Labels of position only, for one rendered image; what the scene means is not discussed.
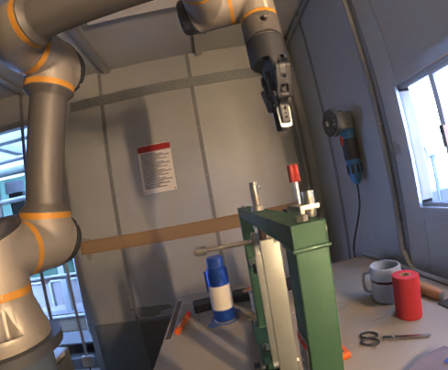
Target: blue power tool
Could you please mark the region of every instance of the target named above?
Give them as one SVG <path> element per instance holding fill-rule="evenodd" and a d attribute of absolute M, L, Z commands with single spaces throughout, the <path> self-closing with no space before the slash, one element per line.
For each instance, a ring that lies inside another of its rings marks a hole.
<path fill-rule="evenodd" d="M 327 136 L 339 136 L 344 149 L 347 173 L 354 184 L 362 179 L 362 163 L 360 161 L 359 146 L 355 138 L 354 122 L 350 112 L 328 109 L 322 116 L 322 129 Z"/>

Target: red cap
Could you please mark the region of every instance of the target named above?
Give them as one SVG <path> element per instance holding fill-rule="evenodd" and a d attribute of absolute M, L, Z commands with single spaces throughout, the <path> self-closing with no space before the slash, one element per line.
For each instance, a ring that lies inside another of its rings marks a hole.
<path fill-rule="evenodd" d="M 297 165 L 297 163 L 295 163 L 293 165 L 288 165 L 287 172 L 289 173 L 290 183 L 300 182 L 299 166 Z"/>

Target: blue and white bottle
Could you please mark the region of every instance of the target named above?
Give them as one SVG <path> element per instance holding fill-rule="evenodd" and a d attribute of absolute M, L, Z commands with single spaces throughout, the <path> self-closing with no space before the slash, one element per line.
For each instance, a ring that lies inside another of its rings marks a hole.
<path fill-rule="evenodd" d="M 235 318 L 234 300 L 229 284 L 227 267 L 224 266 L 222 256 L 206 258 L 204 272 L 206 288 L 210 294 L 213 317 L 216 322 L 228 322 Z"/>

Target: scissors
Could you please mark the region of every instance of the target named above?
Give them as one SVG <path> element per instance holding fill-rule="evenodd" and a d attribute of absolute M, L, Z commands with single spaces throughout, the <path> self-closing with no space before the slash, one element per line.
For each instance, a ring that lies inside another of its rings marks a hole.
<path fill-rule="evenodd" d="M 375 347 L 381 343 L 377 338 L 379 334 L 377 332 L 361 332 L 359 334 L 360 343 L 366 347 Z"/>

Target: red cylinder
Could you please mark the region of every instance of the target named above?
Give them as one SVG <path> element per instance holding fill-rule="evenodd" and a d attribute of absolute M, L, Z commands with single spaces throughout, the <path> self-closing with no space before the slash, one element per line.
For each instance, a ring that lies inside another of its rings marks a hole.
<path fill-rule="evenodd" d="M 421 279 L 419 273 L 412 270 L 394 272 L 393 293 L 397 317 L 405 321 L 422 318 Z"/>
<path fill-rule="evenodd" d="M 300 182 L 300 173 L 299 166 L 296 164 L 288 165 L 287 172 L 289 173 L 289 181 L 292 182 Z"/>

